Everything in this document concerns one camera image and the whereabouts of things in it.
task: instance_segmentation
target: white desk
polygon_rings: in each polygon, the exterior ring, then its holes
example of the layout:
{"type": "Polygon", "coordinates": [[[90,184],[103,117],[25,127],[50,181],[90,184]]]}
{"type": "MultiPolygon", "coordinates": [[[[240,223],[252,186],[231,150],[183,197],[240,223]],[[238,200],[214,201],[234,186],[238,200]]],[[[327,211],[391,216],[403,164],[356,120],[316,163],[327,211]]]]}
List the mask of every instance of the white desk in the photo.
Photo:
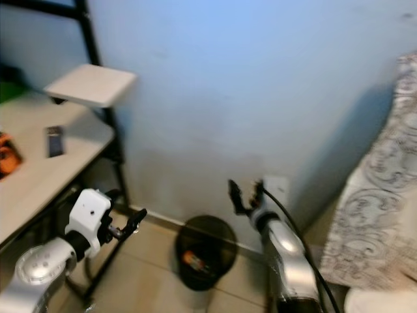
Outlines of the white desk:
{"type": "Polygon", "coordinates": [[[85,106],[28,93],[0,105],[0,125],[23,164],[0,182],[0,244],[39,213],[112,141],[113,129],[85,106]],[[65,154],[47,158],[45,127],[64,128],[65,154]]]}

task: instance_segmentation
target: trash inside bin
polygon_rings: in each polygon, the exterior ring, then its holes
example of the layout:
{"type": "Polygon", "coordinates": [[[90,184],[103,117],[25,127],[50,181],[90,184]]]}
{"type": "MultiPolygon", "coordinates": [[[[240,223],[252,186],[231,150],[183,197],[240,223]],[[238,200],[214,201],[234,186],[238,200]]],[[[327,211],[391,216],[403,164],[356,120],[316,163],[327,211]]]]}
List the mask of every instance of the trash inside bin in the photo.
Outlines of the trash inside bin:
{"type": "Polygon", "coordinates": [[[197,216],[187,221],[175,242],[179,276],[191,290],[214,287],[236,259],[234,231],[214,216],[197,216]]]}

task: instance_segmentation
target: electrical outlet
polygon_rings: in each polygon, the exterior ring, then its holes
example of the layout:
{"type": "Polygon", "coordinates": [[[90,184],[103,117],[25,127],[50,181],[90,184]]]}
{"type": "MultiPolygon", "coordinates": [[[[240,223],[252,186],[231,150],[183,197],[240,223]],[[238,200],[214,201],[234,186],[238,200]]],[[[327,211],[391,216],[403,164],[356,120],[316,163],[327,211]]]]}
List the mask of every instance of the electrical outlet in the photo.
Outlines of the electrical outlet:
{"type": "MultiPolygon", "coordinates": [[[[284,207],[288,206],[289,199],[289,181],[284,176],[265,175],[263,177],[263,186],[267,189],[284,207]]],[[[266,197],[266,202],[269,207],[275,203],[266,197]]]]}

